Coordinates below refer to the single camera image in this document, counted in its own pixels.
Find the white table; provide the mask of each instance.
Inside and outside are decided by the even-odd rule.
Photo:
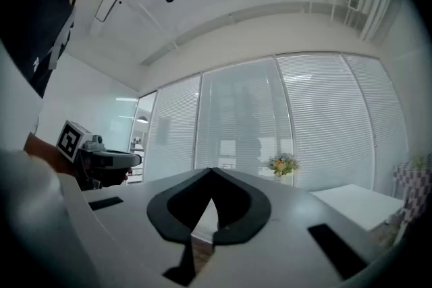
[[[385,222],[404,204],[403,200],[357,185],[346,185],[312,194],[367,231]]]

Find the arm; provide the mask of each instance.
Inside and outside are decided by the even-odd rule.
[[[37,156],[46,161],[56,172],[75,176],[74,166],[55,146],[29,134],[24,151],[29,155]]]

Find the horizontal blinds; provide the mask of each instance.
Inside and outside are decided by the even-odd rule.
[[[296,185],[371,188],[373,138],[361,91],[346,62],[331,53],[277,59],[294,120]]]
[[[379,60],[349,56],[346,61],[360,84],[371,115],[376,144],[374,190],[391,194],[393,168],[408,160],[404,116],[398,97]]]
[[[192,169],[200,76],[159,89],[151,118],[144,181]]]
[[[272,175],[276,154],[292,153],[290,119],[274,59],[202,75],[196,168]]]

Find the ceiling light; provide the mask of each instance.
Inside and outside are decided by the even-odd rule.
[[[144,115],[141,115],[138,119],[137,119],[138,123],[148,123],[149,121],[147,120],[147,118]]]
[[[117,101],[129,101],[129,102],[138,102],[137,98],[125,98],[125,97],[116,97]]]

